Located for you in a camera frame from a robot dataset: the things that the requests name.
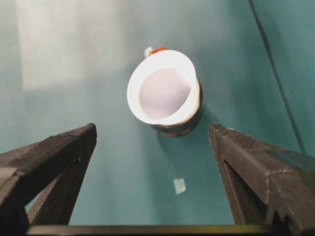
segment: teal table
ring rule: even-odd
[[[315,154],[315,3],[253,2],[285,98],[248,1],[2,1],[0,152],[93,122],[71,224],[232,224],[210,123],[296,151],[300,138]],[[144,49],[160,45],[186,54],[203,86],[204,115],[181,138],[142,124],[126,101]]]

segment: teal surface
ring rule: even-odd
[[[233,223],[212,122],[300,151],[248,1],[5,0],[0,17],[0,152],[97,126],[71,224]],[[182,138],[127,106],[144,49],[159,45],[193,61],[204,91],[204,115]]]
[[[307,154],[315,156],[315,1],[254,1]]]

